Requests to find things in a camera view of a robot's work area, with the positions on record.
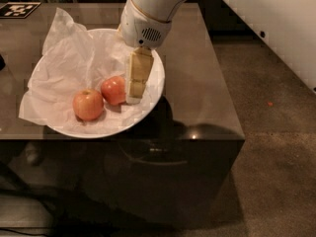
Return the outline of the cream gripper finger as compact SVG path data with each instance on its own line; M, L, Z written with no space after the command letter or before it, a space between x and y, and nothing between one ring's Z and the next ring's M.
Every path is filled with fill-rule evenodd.
M138 47L130 54L126 73L126 102L128 104L135 105L141 101L153 62L152 52L147 47Z

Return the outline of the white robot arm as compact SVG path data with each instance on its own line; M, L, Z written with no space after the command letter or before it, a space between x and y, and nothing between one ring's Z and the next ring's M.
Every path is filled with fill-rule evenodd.
M126 0L118 32L135 48L130 65L148 68L173 18L188 0ZM217 32L242 24L310 90L316 89L316 0L200 0L204 20Z

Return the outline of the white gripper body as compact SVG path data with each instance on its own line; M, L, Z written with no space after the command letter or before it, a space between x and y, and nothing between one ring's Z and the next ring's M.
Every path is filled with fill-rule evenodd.
M171 22L159 22L145 15L133 2L126 0L119 29L125 43L132 47L159 47L171 30Z

